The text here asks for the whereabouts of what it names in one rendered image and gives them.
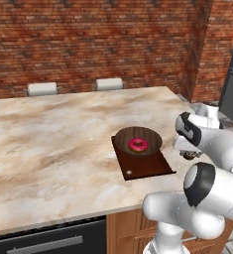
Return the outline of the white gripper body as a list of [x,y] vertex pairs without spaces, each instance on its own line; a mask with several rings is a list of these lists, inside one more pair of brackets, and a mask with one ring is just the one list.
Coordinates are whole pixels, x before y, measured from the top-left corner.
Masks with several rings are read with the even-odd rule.
[[173,147],[179,151],[187,151],[187,152],[200,152],[195,146],[196,140],[193,138],[186,139],[184,136],[175,134],[175,139],[173,141]]

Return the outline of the brown cupcake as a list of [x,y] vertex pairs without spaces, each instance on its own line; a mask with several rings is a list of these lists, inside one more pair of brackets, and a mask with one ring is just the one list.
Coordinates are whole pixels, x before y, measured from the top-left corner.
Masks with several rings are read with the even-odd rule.
[[191,161],[195,158],[199,158],[202,155],[202,152],[180,151],[179,154],[186,160]]

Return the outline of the dark brown wooden tray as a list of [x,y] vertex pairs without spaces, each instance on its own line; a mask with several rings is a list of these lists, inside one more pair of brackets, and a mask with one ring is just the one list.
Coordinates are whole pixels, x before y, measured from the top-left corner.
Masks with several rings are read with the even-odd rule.
[[126,181],[175,173],[161,151],[145,156],[129,155],[116,145],[114,136],[111,137],[111,140],[122,175]]

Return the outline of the pink frosted donut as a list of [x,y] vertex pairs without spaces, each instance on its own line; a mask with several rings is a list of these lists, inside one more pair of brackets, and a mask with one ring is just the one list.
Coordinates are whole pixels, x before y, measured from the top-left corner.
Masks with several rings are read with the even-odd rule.
[[148,150],[148,142],[145,139],[133,138],[128,142],[128,147],[135,153],[142,153]]

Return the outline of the brown wooden bowl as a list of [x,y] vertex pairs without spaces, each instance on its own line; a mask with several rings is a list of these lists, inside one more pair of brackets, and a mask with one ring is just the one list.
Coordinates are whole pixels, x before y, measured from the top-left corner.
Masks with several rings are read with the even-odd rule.
[[[148,150],[142,153],[135,153],[131,151],[128,147],[128,142],[133,138],[145,139],[149,145]],[[125,152],[126,154],[132,156],[148,156],[155,154],[161,149],[163,140],[161,136],[152,129],[132,126],[121,129],[115,135],[115,144],[121,151]]]

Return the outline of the white chair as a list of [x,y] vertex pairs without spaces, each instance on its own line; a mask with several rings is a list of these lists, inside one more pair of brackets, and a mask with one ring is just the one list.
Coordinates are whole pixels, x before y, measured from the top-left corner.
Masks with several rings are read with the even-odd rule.
[[24,94],[26,96],[45,96],[59,93],[62,93],[62,87],[58,86],[55,82],[30,83],[28,87],[24,89]]
[[123,89],[124,82],[120,77],[97,79],[92,85],[93,91]]

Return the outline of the wooden island cabinet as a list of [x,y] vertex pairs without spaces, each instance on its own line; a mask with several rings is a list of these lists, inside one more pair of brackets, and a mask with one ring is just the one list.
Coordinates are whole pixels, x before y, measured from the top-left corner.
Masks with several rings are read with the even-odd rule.
[[[156,233],[157,223],[149,220],[142,209],[134,209],[106,216],[107,254],[142,254]],[[233,230],[233,220],[226,220],[223,233],[216,239],[191,239],[185,231],[182,244],[190,254],[221,254]]]

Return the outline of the black dishwasher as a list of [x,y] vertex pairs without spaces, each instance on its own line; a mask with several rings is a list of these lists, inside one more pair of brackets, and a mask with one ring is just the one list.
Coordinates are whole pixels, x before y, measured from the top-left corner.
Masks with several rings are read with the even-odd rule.
[[37,254],[106,254],[106,217],[98,216],[0,236],[0,254],[70,237],[82,236],[76,245],[43,251]]

